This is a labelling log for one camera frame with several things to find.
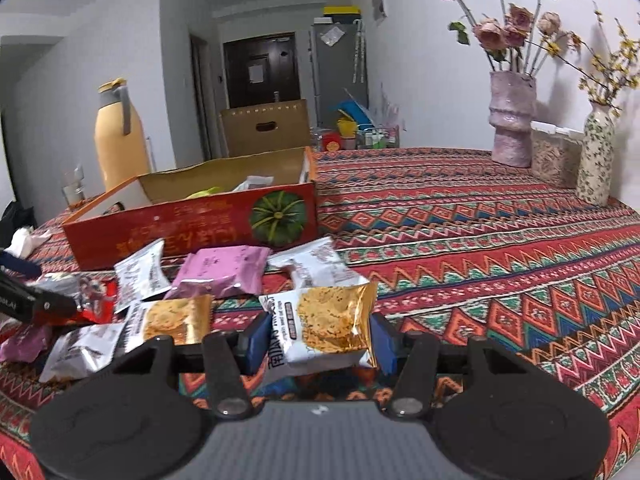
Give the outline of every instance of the cardboard box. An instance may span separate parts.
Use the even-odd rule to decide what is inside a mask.
[[[306,100],[223,110],[229,156],[288,150],[311,144]]]
[[[318,237],[315,171],[311,149],[294,148],[146,174],[79,209],[62,227],[81,270],[109,269],[158,238],[164,256],[232,245],[282,250]],[[232,192],[250,175],[273,176],[273,186]],[[213,186],[223,192],[185,200]]]

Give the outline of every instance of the pink ceramic vase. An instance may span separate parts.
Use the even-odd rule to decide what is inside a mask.
[[[495,126],[492,159],[515,168],[531,166],[531,121],[536,113],[536,79],[507,70],[491,72],[489,124]]]

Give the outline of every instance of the table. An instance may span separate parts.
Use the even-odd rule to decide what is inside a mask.
[[[637,213],[615,200],[589,206],[528,170],[492,163],[488,152],[320,153],[318,166],[321,229],[351,267],[379,283],[380,312],[401,330],[453,344],[486,335],[591,399],[611,426],[598,480],[640,450]],[[47,271],[75,270],[60,220],[46,226],[55,234],[34,255]],[[179,263],[165,261],[169,276]],[[290,281],[268,272],[263,285],[277,292]],[[219,301],[212,328],[242,329],[258,312],[255,298]],[[331,377],[292,380],[285,398],[331,398],[340,385],[350,399],[384,401],[392,387],[369,370]],[[251,390],[257,380],[245,384]],[[441,388],[460,385],[445,379]],[[201,376],[184,377],[180,389],[206,404]],[[0,365],[0,458],[17,478],[42,478],[28,449],[29,421],[62,390],[38,384],[31,366]]]

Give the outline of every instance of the snack bag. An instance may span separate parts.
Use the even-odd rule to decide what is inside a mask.
[[[286,376],[375,367],[369,315],[377,285],[298,288],[261,296],[273,314],[268,369],[262,386]]]
[[[84,379],[113,359],[124,323],[91,325],[61,336],[47,358],[41,383]]]
[[[164,240],[161,238],[115,264],[118,276],[116,314],[133,304],[169,291],[171,284],[161,267],[163,249]]]
[[[74,298],[78,311],[85,320],[110,323],[113,319],[115,282],[100,282],[70,272],[49,272],[27,285]]]
[[[295,288],[369,283],[342,262],[329,236],[274,254],[267,261],[276,269],[289,269]]]
[[[211,300],[198,296],[133,305],[125,321],[125,352],[158,335],[170,335],[176,345],[201,343],[210,332]]]
[[[272,176],[256,176],[250,175],[246,180],[239,184],[232,192],[247,191],[248,189],[259,189],[261,187],[267,187],[273,184]]]
[[[27,325],[0,345],[0,361],[33,363],[50,340],[50,326]]]
[[[211,294],[228,298],[239,294],[262,293],[262,275],[270,250],[236,246],[202,249],[190,254],[165,299],[192,298]]]

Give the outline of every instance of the dried rose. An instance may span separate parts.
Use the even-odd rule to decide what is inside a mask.
[[[485,50],[503,50],[507,47],[504,31],[498,20],[487,18],[474,25],[474,35]]]
[[[508,20],[513,23],[518,30],[522,32],[530,32],[533,22],[533,14],[524,7],[518,7],[511,4]]]
[[[527,39],[527,33],[519,30],[513,23],[507,23],[504,28],[504,41],[507,46],[523,47]]]
[[[560,30],[561,25],[562,22],[560,21],[560,16],[555,12],[545,12],[538,20],[538,30],[543,36],[554,35],[558,30]]]

